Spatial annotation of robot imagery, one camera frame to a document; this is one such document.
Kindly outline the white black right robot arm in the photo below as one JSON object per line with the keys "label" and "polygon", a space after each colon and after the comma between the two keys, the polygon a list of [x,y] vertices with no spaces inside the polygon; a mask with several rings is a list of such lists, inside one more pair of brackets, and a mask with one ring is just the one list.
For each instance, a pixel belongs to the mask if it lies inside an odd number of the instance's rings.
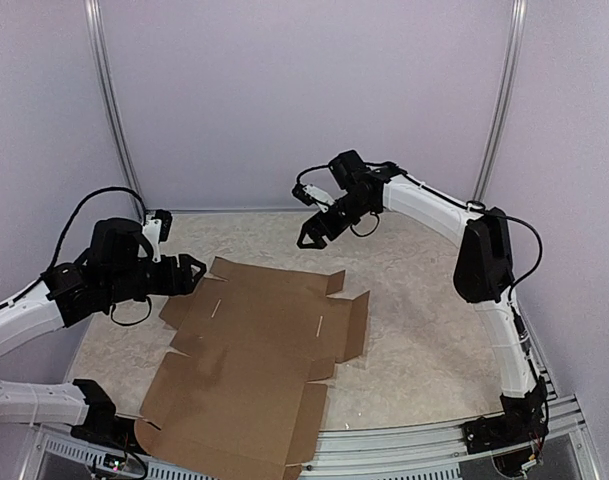
{"label": "white black right robot arm", "polygon": [[321,250],[366,215],[403,214],[458,247],[453,273],[458,295],[474,307],[500,368],[503,414],[495,433],[507,444],[519,442],[547,422],[547,389],[537,372],[529,333],[519,312],[509,225],[514,217],[476,201],[463,202],[411,176],[394,162],[370,163],[355,150],[324,164],[342,196],[295,181],[293,196],[317,213],[300,230],[301,249]]}

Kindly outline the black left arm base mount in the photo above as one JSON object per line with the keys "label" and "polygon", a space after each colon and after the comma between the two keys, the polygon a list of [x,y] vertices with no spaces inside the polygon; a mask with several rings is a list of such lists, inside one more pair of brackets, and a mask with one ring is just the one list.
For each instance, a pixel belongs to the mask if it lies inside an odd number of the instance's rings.
{"label": "black left arm base mount", "polygon": [[96,445],[119,449],[127,453],[146,455],[135,436],[135,420],[118,417],[106,433],[98,433],[83,426],[73,426],[70,432],[73,438]]}

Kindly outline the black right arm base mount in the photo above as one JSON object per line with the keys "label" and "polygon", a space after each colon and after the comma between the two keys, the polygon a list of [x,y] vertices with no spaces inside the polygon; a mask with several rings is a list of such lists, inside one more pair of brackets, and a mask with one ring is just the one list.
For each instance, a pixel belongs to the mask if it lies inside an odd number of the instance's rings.
{"label": "black right arm base mount", "polygon": [[468,454],[477,454],[542,440],[548,433],[545,420],[524,421],[515,415],[479,417],[465,422],[462,433]]}

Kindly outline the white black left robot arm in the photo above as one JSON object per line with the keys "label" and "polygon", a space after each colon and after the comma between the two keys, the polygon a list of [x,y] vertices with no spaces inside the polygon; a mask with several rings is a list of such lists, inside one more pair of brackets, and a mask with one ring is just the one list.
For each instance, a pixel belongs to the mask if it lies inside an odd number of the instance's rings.
{"label": "white black left robot arm", "polygon": [[[161,254],[171,222],[169,215],[144,223],[97,222],[89,247],[74,262],[48,267],[24,292],[0,303],[0,357],[97,313],[112,315],[122,302],[193,293],[207,267],[189,254]],[[60,384],[0,380],[1,424],[69,425],[105,445],[124,434],[113,401],[87,379]]]}

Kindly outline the brown cardboard box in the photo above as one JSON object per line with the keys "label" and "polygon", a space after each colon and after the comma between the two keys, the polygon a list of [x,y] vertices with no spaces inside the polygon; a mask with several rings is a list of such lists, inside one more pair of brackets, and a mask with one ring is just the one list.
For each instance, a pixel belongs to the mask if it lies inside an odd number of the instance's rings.
{"label": "brown cardboard box", "polygon": [[363,353],[369,297],[345,275],[216,258],[160,318],[175,335],[135,437],[160,460],[218,479],[295,479],[315,453],[338,364]]}

